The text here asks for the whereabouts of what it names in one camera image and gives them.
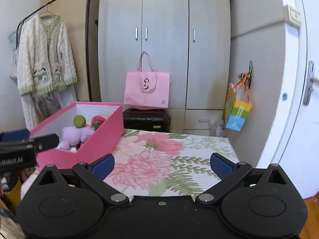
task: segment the door handle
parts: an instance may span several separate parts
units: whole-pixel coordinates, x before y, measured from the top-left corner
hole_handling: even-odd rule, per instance
[[[313,61],[309,61],[308,65],[308,73],[307,73],[307,79],[306,79],[306,92],[305,97],[303,99],[304,105],[309,105],[311,94],[314,91],[313,84],[315,81],[315,63]]]

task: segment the purple plush toy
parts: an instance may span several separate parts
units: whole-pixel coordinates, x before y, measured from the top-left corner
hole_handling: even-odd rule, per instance
[[[84,143],[93,134],[94,130],[90,126],[83,128],[65,127],[62,130],[62,142],[59,144],[59,148],[69,150],[71,147]]]

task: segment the wardrobe door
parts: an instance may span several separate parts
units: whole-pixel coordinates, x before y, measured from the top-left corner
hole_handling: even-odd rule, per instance
[[[188,22],[188,0],[143,0],[142,49],[158,71],[170,73],[170,109],[185,109]]]
[[[230,1],[189,0],[187,109],[224,109],[230,58]]]
[[[136,71],[141,54],[141,26],[142,0],[100,0],[98,67],[103,102],[123,103],[127,72]]]

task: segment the cardigan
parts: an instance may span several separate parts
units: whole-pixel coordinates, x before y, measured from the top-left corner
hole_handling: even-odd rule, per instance
[[[26,22],[19,45],[20,95],[61,92],[77,80],[68,32],[60,16],[45,13]]]

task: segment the pink box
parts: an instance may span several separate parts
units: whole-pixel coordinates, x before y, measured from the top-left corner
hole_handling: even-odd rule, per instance
[[[73,118],[76,115],[83,115],[89,125],[96,115],[106,118],[106,121],[77,152],[55,148],[39,153],[38,170],[42,170],[47,164],[55,164],[59,169],[72,168],[78,162],[90,164],[113,152],[124,131],[122,104],[119,103],[75,102],[37,125],[31,130],[30,138],[57,134],[61,140],[62,129],[73,126]]]

